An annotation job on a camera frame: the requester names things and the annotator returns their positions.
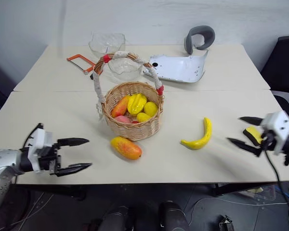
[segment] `robotic arm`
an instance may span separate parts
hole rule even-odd
[[[82,138],[59,139],[52,142],[52,134],[39,123],[28,136],[23,148],[19,150],[0,149],[0,205],[7,193],[11,180],[25,172],[39,173],[49,170],[50,175],[58,177],[77,173],[89,167],[91,163],[79,163],[61,168],[61,156],[58,150],[62,146],[76,146],[87,143]]]
[[[289,165],[289,117],[284,111],[267,114],[264,119],[248,116],[239,119],[249,124],[261,126],[263,128],[261,135],[263,141],[259,148],[249,146],[245,142],[233,138],[228,138],[230,142],[241,149],[254,153],[257,157],[262,151],[267,150],[274,151],[275,155],[283,153],[285,154],[284,164]]]

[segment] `basket handle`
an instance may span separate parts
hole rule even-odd
[[[100,60],[97,62],[97,64],[94,66],[94,70],[92,73],[93,81],[94,81],[94,90],[97,94],[98,101],[100,103],[105,103],[106,99],[104,95],[102,94],[102,89],[100,85],[100,74],[104,64],[108,63],[112,59],[120,59],[120,58],[129,58],[133,60],[134,62],[137,62],[139,64],[142,64],[146,69],[148,69],[149,73],[152,75],[154,82],[155,82],[155,88],[159,95],[163,95],[164,86],[162,82],[158,79],[158,76],[156,74],[156,71],[154,67],[150,64],[144,61],[143,59],[139,58],[136,54],[130,53],[128,51],[117,51],[115,53],[106,54],[103,57],[100,58]]]

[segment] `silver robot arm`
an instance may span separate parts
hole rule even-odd
[[[49,170],[58,177],[73,174],[89,167],[91,163],[79,163],[61,168],[61,146],[76,146],[89,142],[83,138],[59,139],[52,142],[52,134],[38,124],[28,136],[22,149],[0,149],[0,205],[9,189],[11,180],[25,172],[39,173]]]

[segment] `gray headset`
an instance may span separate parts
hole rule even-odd
[[[209,26],[196,26],[188,32],[184,39],[184,48],[187,53],[193,53],[193,35],[202,35],[204,37],[204,44],[202,46],[196,47],[198,50],[205,50],[208,48],[215,40],[215,32]]]

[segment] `banana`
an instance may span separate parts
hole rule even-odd
[[[181,144],[192,148],[192,149],[200,149],[204,147],[210,140],[211,135],[212,135],[212,123],[210,119],[204,118],[203,119],[203,125],[204,125],[204,130],[205,134],[200,140],[196,141],[186,141],[186,140],[181,140]]]

